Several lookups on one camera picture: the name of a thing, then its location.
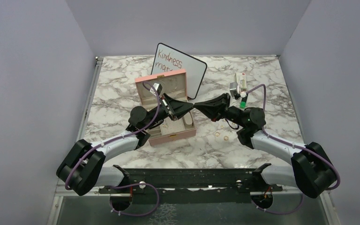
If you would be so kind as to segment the small white card box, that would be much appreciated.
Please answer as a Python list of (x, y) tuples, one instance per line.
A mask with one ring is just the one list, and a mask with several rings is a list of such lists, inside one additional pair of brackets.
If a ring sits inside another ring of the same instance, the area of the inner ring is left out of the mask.
[(235, 78), (236, 78), (236, 82), (237, 82), (238, 86), (241, 89), (247, 89), (246, 73), (244, 73), (244, 72), (236, 73)]

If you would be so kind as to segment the green marker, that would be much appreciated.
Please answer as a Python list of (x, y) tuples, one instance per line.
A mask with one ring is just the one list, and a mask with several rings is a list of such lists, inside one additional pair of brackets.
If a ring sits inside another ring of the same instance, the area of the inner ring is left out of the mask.
[(240, 101), (240, 109), (245, 109), (247, 107), (247, 96), (243, 97)]

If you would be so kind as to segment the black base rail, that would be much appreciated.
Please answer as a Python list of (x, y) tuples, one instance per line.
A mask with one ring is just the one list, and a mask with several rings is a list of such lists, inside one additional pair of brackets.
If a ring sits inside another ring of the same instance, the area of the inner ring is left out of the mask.
[(133, 204), (251, 203), (251, 196), (282, 191), (260, 178), (261, 169), (125, 169), (121, 185), (98, 190), (115, 202)]

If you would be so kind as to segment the small whiteboard with writing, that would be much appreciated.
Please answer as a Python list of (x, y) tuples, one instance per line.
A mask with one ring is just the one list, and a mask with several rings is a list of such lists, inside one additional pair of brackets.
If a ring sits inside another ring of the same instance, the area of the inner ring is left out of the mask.
[(187, 96), (195, 99), (207, 70), (207, 63), (164, 43), (158, 43), (151, 74), (184, 69), (187, 73)]

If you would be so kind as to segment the beige oval cushion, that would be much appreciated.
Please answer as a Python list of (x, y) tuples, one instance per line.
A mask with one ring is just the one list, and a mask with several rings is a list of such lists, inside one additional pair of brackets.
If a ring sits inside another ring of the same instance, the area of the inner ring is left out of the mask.
[(183, 122), (184, 122), (184, 126), (186, 129), (189, 129), (192, 127), (193, 125), (193, 118), (191, 113), (187, 113), (184, 117), (183, 117)]

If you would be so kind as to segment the pink jewelry box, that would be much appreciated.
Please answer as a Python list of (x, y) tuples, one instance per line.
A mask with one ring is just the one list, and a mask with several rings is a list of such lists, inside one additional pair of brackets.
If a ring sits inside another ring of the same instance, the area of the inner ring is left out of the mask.
[(132, 110), (129, 121), (136, 122), (135, 126), (142, 128), (150, 122), (157, 111), (157, 96), (151, 87), (144, 87), (146, 83), (152, 84), (157, 90), (160, 102), (158, 115), (147, 130), (150, 134), (150, 145), (195, 136), (196, 126), (191, 113), (194, 105), (188, 102), (185, 69), (136, 78), (136, 89), (144, 109), (139, 107)]

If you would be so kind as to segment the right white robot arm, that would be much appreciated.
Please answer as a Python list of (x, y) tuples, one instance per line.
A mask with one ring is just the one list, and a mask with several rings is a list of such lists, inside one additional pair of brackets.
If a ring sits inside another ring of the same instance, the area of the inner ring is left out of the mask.
[(297, 187), (310, 198), (339, 186), (338, 171), (318, 143), (300, 144), (264, 130), (265, 112), (259, 107), (240, 109), (230, 106), (228, 93), (194, 104), (211, 121), (228, 120), (240, 127), (237, 137), (242, 145), (274, 155), (287, 166), (270, 165), (252, 177), (252, 186), (263, 191), (270, 184)]

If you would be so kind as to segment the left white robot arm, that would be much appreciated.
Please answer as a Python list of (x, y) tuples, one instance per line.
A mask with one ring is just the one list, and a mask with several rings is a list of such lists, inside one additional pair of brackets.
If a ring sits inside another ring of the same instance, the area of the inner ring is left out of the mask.
[(65, 189), (73, 190), (79, 196), (93, 187), (105, 185), (104, 175), (112, 178), (107, 184), (116, 192), (124, 192), (129, 182), (124, 172), (116, 167), (103, 170), (105, 161), (144, 146), (150, 138), (148, 129), (161, 125), (166, 118), (180, 119), (193, 107), (190, 102), (163, 94), (157, 98), (157, 106), (149, 111), (142, 106), (133, 108), (129, 125), (121, 134), (96, 143), (78, 140), (59, 165), (56, 176), (65, 183)]

